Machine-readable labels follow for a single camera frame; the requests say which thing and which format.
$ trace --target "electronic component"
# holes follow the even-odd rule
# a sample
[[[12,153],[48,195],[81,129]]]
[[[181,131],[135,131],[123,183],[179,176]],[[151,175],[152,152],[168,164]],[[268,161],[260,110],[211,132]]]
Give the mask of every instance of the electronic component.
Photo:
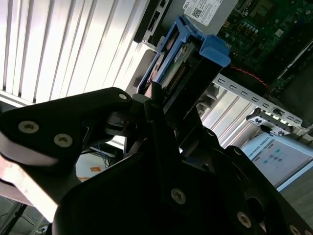
[[[246,120],[276,136],[288,135],[293,131],[293,127],[288,126],[288,123],[260,108],[255,109],[253,114],[246,117]]]
[[[227,28],[229,26],[229,22],[226,21],[224,24],[223,24],[223,27]]]
[[[264,26],[276,11],[276,6],[270,0],[259,0],[250,16],[260,26]]]
[[[313,23],[313,14],[306,14],[312,9],[313,4],[305,0],[294,1],[294,4],[283,0],[239,0],[227,20],[234,22],[234,19],[237,19],[236,23],[223,29],[223,35],[228,33],[238,42],[232,47],[238,51],[238,56],[232,63],[272,83],[313,38],[312,30],[309,29],[312,28],[310,23]],[[245,17],[243,10],[249,13]],[[241,29],[240,25],[250,29],[251,32]],[[255,56],[253,52],[261,41],[264,53]],[[272,70],[275,74],[270,76],[268,72]]]

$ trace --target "white label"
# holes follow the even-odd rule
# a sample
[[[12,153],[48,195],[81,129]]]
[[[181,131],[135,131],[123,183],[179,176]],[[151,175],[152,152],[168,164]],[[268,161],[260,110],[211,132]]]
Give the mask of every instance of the white label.
[[[183,5],[185,15],[208,26],[223,0],[187,0]]]
[[[276,36],[278,36],[278,37],[280,37],[280,36],[282,36],[283,35],[283,31],[279,28],[277,31],[276,31]]]

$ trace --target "metal frame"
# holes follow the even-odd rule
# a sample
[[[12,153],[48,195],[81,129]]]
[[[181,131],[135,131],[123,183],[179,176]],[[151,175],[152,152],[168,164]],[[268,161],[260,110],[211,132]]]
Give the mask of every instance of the metal frame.
[[[265,110],[273,115],[278,116],[273,111],[275,109],[279,109],[284,112],[283,115],[278,116],[280,119],[296,126],[299,129],[304,129],[301,126],[302,119],[297,117],[296,115],[282,109],[281,107],[269,102],[268,100],[264,99],[263,97],[251,92],[250,90],[246,89],[245,87],[237,84],[236,82],[232,81],[231,79],[225,77],[222,74],[218,74],[216,78],[213,80],[213,83],[217,84],[220,87],[236,94],[237,96],[249,101],[250,103],[256,105],[257,107]]]

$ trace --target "wire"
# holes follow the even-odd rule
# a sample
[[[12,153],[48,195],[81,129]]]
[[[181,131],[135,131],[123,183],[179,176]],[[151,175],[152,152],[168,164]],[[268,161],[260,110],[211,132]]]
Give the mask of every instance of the wire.
[[[101,151],[101,148],[100,148],[100,145],[98,144],[98,149],[99,149],[99,151],[100,151],[100,154],[101,154],[101,157],[102,157],[102,159],[103,159],[103,162],[104,162],[104,166],[106,167],[106,168],[108,168],[109,166],[107,165],[107,163],[106,163],[106,157],[103,155],[103,153],[102,153],[102,151]]]
[[[250,75],[251,77],[254,77],[255,79],[257,79],[259,82],[261,82],[265,87],[268,87],[268,84],[266,82],[264,82],[261,78],[257,77],[256,75],[248,72],[248,71],[245,71],[243,69],[240,69],[240,68],[237,68],[235,66],[230,66],[232,69],[235,69],[237,71],[240,71],[240,72],[243,72],[243,73],[246,73],[248,75]]]
[[[24,216],[22,216],[21,218],[23,218],[24,220],[26,220],[29,224],[31,224],[32,226],[35,226],[34,222],[30,222],[28,221],[28,219],[26,219]]]
[[[7,215],[8,213],[4,213],[3,215],[0,216],[0,218],[4,217],[5,215]]]

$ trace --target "green circuit board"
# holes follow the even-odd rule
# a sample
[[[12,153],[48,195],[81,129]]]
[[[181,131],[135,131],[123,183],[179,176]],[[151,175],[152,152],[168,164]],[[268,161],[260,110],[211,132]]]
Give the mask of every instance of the green circuit board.
[[[239,0],[218,36],[227,42],[232,63],[258,74],[290,31],[313,23],[313,2]]]

